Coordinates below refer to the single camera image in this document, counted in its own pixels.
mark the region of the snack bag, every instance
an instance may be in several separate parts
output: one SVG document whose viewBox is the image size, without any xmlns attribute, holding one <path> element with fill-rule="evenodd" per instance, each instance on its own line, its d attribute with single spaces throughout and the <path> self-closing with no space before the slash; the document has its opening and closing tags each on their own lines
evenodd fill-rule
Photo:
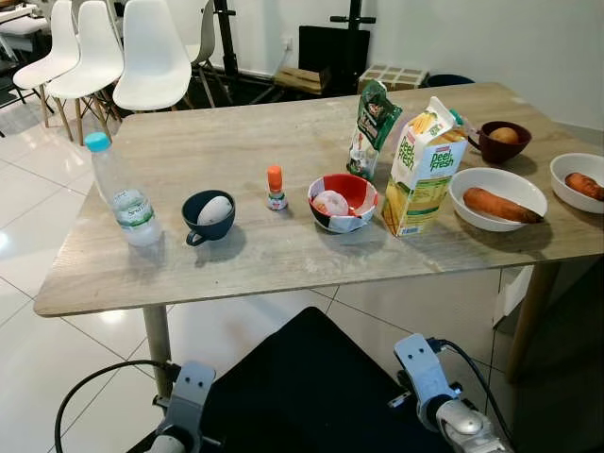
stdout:
<svg viewBox="0 0 604 453">
<path fill-rule="evenodd" d="M 463 120 L 434 96 L 428 108 L 405 125 L 382 210 L 395 236 L 419 233 L 436 217 L 466 145 Z"/>
<path fill-rule="evenodd" d="M 372 80 L 362 91 L 357 114 L 357 126 L 349 148 L 348 171 L 371 180 L 378 162 L 379 151 L 403 111 L 386 97 L 386 87 Z"/>
</svg>

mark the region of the bottle label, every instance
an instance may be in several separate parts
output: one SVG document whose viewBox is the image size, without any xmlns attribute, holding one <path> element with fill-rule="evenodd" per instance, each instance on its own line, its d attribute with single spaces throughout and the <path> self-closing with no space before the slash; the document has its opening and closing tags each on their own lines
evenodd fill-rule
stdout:
<svg viewBox="0 0 604 453">
<path fill-rule="evenodd" d="M 113 196 L 113 211 L 122 229 L 131 230 L 155 217 L 149 200 L 139 191 L 128 189 Z"/>
<path fill-rule="evenodd" d="M 287 199 L 285 193 L 269 193 L 268 194 L 268 207 L 271 210 L 282 210 L 287 207 Z"/>
</svg>

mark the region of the egg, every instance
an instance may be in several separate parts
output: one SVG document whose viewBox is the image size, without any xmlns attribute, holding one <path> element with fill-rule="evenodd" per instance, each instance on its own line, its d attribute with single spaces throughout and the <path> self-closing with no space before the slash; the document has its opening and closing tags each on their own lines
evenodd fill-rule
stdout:
<svg viewBox="0 0 604 453">
<path fill-rule="evenodd" d="M 199 212 L 198 225 L 212 225 L 225 220 L 233 209 L 228 198 L 222 195 L 214 196 Z"/>
<path fill-rule="evenodd" d="M 498 142 L 507 144 L 516 144 L 520 142 L 518 133 L 511 127 L 500 127 L 499 129 L 495 129 L 489 134 L 489 137 L 491 137 L 493 140 L 497 140 Z"/>
<path fill-rule="evenodd" d="M 314 197 L 312 205 L 325 215 L 348 215 L 348 202 L 335 191 L 322 191 Z"/>
</svg>

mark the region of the peel fresh carton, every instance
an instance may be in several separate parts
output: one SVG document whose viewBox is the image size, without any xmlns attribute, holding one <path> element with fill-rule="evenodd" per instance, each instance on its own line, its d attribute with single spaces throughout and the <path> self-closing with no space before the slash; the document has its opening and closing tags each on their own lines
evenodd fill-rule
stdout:
<svg viewBox="0 0 604 453">
<path fill-rule="evenodd" d="M 467 143 L 461 117 L 435 96 L 405 125 L 382 210 L 395 236 L 420 233 L 436 217 Z"/>
</svg>

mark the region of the small bottle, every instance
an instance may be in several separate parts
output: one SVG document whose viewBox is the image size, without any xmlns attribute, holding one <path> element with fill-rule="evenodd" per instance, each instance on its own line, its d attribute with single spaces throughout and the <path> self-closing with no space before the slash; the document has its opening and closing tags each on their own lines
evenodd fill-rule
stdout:
<svg viewBox="0 0 604 453">
<path fill-rule="evenodd" d="M 271 210 L 282 210 L 287 206 L 287 198 L 283 192 L 283 176 L 281 167 L 271 165 L 268 167 L 268 207 Z"/>
<path fill-rule="evenodd" d="M 143 191 L 135 184 L 103 132 L 94 132 L 84 140 L 92 152 L 92 168 L 96 187 L 109 205 L 126 240 L 137 247 L 155 243 L 161 227 L 153 207 Z"/>
</svg>

